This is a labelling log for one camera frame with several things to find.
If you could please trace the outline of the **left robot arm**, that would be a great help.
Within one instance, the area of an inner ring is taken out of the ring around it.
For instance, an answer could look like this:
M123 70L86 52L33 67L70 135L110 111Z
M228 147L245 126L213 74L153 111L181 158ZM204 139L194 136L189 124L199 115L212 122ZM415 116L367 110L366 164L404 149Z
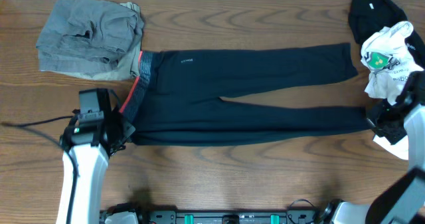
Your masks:
M137 213L101 211L109 160L124 150L135 128L110 104L105 88L79 92L80 110L60 137L64 178L57 223L138 223Z

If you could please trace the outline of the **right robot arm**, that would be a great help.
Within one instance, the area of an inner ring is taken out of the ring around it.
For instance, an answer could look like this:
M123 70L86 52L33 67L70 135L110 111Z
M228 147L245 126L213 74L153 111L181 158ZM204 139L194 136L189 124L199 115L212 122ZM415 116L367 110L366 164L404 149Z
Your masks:
M391 145L407 139L406 172L372 203L342 199L329 203L323 223L423 223L424 72L412 72L394 104L382 101L367 111L372 131Z

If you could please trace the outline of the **black leggings red waistband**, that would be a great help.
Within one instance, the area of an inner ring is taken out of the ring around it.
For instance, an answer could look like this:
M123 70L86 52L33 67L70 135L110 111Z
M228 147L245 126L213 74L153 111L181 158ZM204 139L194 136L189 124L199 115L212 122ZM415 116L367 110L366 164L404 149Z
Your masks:
M362 107L278 108L241 96L343 82L348 43L274 50L143 51L122 106L134 144L237 146L366 130Z

